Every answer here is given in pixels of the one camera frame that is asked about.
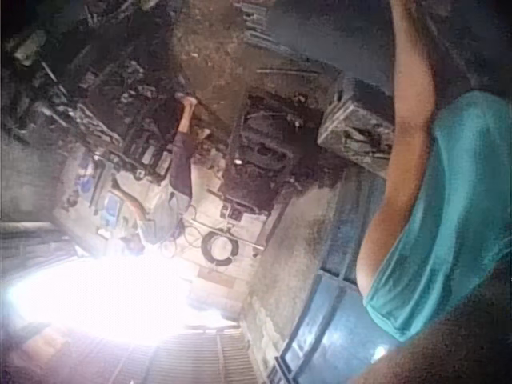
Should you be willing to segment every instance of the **bright light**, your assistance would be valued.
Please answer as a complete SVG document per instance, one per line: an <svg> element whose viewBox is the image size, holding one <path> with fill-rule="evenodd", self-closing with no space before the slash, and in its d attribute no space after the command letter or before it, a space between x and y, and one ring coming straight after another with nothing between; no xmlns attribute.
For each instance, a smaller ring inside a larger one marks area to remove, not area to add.
<svg viewBox="0 0 512 384"><path fill-rule="evenodd" d="M387 348L385 346L378 346L375 348L374 356L371 359L371 362L374 363L379 360L382 356L387 353Z"/></svg>
<svg viewBox="0 0 512 384"><path fill-rule="evenodd" d="M17 284L10 298L27 321L120 342L156 344L185 324L210 323L204 319L209 315L187 305L188 289L172 260L125 256L43 270ZM217 315L211 321L221 321Z"/></svg>

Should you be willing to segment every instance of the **teal shirt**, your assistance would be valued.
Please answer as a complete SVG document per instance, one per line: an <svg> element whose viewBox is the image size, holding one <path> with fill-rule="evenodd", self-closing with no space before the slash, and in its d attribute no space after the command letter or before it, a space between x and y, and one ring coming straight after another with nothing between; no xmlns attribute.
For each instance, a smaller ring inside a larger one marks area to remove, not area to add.
<svg viewBox="0 0 512 384"><path fill-rule="evenodd" d="M434 121L418 200L365 299L398 340L454 308L510 255L511 131L511 104L481 91Z"/></svg>

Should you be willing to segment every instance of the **workshop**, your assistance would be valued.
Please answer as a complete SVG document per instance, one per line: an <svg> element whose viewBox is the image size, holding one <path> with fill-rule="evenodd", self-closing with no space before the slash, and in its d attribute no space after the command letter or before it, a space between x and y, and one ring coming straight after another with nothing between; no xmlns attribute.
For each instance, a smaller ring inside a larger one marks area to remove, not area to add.
<svg viewBox="0 0 512 384"><path fill-rule="evenodd" d="M2 0L2 384L512 382L505 0Z"/></svg>

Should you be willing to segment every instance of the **black tire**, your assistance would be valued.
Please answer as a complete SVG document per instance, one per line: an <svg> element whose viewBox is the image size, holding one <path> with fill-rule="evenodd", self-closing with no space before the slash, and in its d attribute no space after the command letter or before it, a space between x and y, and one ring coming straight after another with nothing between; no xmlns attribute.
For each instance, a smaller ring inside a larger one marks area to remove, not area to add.
<svg viewBox="0 0 512 384"><path fill-rule="evenodd" d="M240 245L238 244L238 241L233 240L232 238L227 238L231 243L231 252L230 256L228 258L224 259L217 259L211 254L211 244L213 240L215 240L217 237L225 237L221 234L218 234L217 232L208 232L205 234L205 236L202 238L201 241L201 252L204 258L210 263L215 266L228 266L233 262L233 258L238 255Z"/></svg>

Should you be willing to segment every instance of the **blue door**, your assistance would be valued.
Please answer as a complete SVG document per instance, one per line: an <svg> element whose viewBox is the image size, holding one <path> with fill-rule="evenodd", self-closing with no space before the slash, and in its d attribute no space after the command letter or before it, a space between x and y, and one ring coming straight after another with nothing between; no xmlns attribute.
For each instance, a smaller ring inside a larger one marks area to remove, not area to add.
<svg viewBox="0 0 512 384"><path fill-rule="evenodd" d="M360 166L346 169L322 266L270 382L347 382L398 344L368 315L355 280L358 250L385 185Z"/></svg>

